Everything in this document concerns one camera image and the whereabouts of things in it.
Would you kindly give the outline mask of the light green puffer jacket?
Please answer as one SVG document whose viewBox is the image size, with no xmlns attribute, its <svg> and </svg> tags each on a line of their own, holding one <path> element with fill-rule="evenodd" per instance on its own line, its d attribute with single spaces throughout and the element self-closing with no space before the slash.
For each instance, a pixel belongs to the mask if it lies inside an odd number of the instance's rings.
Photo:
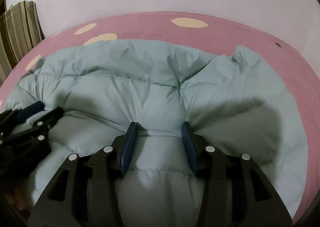
<svg viewBox="0 0 320 227">
<path fill-rule="evenodd" d="M 231 56 L 153 40 L 100 41 L 57 51 L 25 74 L 7 98 L 16 109 L 42 101 L 63 118 L 52 152 L 31 174 L 35 205 L 65 158 L 91 155 L 142 126 L 131 165 L 116 182 L 125 226 L 194 226 L 204 183 L 189 169 L 181 126 L 226 154 L 249 154 L 289 214 L 306 182 L 308 144 L 294 97 L 261 55 Z"/>
</svg>

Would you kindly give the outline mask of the striped green brown pillow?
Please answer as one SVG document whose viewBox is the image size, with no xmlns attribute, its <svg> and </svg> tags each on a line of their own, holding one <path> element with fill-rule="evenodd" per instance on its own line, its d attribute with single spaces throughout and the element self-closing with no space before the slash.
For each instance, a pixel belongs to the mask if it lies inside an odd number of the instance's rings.
<svg viewBox="0 0 320 227">
<path fill-rule="evenodd" d="M 1 15 L 1 83 L 44 39 L 34 1 L 21 1 Z"/>
</svg>

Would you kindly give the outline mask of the pink dotted bed sheet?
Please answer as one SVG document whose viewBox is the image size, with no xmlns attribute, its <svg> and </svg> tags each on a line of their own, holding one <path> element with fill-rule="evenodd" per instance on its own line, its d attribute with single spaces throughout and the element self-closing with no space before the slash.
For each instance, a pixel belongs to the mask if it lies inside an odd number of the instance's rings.
<svg viewBox="0 0 320 227">
<path fill-rule="evenodd" d="M 114 33 L 118 39 L 161 40 L 215 55 L 231 55 L 243 45 L 259 54 L 282 78 L 296 100 L 308 139 L 308 171 L 294 219 L 301 219 L 319 192 L 319 78 L 298 51 L 280 39 L 249 26 L 214 16 L 184 12 L 143 12 L 89 21 L 46 38 L 17 64 L 1 86 L 1 105 L 37 56 L 81 46 L 89 39 Z"/>
</svg>

